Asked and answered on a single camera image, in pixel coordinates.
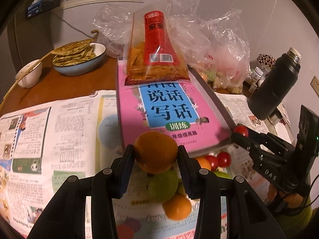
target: fruit pile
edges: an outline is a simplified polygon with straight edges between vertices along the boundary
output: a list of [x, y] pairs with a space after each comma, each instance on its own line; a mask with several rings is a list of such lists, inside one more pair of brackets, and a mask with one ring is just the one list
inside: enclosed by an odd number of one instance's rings
[[[176, 141], [158, 131], [141, 134], [134, 143], [135, 159], [140, 168], [153, 175], [147, 191], [151, 200], [161, 203], [165, 214], [173, 220], [182, 220], [192, 211], [181, 179], [173, 170], [178, 155]], [[226, 152], [214, 156], [195, 158], [202, 168], [215, 171], [217, 176], [230, 178], [228, 174], [216, 172], [217, 167], [228, 167], [231, 157]]]

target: green apple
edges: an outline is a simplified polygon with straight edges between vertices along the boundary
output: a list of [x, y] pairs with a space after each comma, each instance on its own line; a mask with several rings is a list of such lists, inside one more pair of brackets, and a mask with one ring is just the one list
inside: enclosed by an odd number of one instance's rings
[[227, 178], [227, 179], [231, 179], [231, 176], [228, 173], [225, 172], [214, 172], [218, 177], [222, 177], [222, 178]]
[[155, 174], [148, 184], [147, 191], [152, 200], [163, 203], [175, 195], [177, 188], [178, 177], [176, 172], [168, 170], [160, 174]]

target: black thermos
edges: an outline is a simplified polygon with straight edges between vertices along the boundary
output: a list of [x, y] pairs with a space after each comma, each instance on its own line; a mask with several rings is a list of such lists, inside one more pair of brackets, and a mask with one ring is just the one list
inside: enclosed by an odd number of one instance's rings
[[293, 48], [276, 60], [259, 89], [248, 102], [251, 112], [260, 120], [265, 120], [281, 103], [298, 80], [300, 70], [299, 52]]

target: thermos cap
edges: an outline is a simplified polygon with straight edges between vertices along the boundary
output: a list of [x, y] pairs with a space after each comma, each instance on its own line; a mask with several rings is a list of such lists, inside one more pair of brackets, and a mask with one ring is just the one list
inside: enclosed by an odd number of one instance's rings
[[296, 49], [291, 47], [289, 51], [301, 59], [301, 54]]

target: cable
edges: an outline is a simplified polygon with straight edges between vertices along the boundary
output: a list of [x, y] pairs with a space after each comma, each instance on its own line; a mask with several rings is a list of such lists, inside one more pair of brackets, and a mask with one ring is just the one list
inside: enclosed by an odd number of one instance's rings
[[[312, 182], [311, 187], [310, 187], [310, 191], [311, 191], [311, 189], [312, 189], [312, 186], [315, 184], [315, 181], [316, 181], [318, 178], [319, 178], [319, 174], [316, 176], [316, 178], [315, 178], [314, 181]], [[309, 203], [308, 205], [306, 205], [305, 208], [306, 208], [306, 207], [309, 207], [309, 206], [310, 206], [313, 202], [315, 202], [318, 198], [319, 198], [319, 195], [317, 195], [317, 197], [316, 197], [311, 203]]]
[[58, 19], [60, 19], [61, 21], [63, 21], [63, 22], [65, 22], [66, 24], [68, 24], [72, 29], [75, 29], [76, 31], [78, 31], [78, 32], [80, 32], [80, 33], [82, 33], [82, 34], [84, 34], [85, 36], [87, 36], [87, 37], [89, 37], [89, 38], [93, 38], [93, 37], [87, 35], [86, 33], [84, 33], [83, 31], [81, 31], [81, 30], [79, 30], [79, 29], [73, 27], [71, 24], [69, 24], [68, 22], [66, 22], [64, 19], [62, 19], [61, 17], [59, 17], [58, 15], [56, 15], [54, 12], [51, 11], [51, 13], [52, 13], [53, 15], [55, 15], [55, 16], [56, 16]]
[[[315, 181], [316, 181], [318, 178], [319, 178], [319, 174], [316, 176], [316, 178], [315, 178], [314, 181], [312, 182], [312, 184], [311, 184], [311, 186], [310, 186], [310, 191], [311, 191], [311, 189], [312, 189], [312, 186], [315, 184]], [[306, 197], [305, 204], [306, 204], [306, 202], [308, 201], [309, 196], [310, 196], [310, 193], [309, 193], [309, 194], [307, 195], [307, 197]], [[297, 213], [292, 214], [292, 215], [288, 215], [288, 214], [285, 214], [285, 215], [286, 215], [286, 216], [290, 216], [290, 217], [299, 215], [299, 214], [300, 214], [301, 212], [303, 212], [307, 207], [309, 207], [311, 204], [313, 204], [313, 202], [315, 202], [318, 198], [319, 198], [319, 195], [318, 195], [311, 203], [309, 203], [308, 205], [304, 205], [303, 207], [296, 207], [296, 208], [294, 208], [294, 209], [300, 209], [300, 211], [298, 211]]]

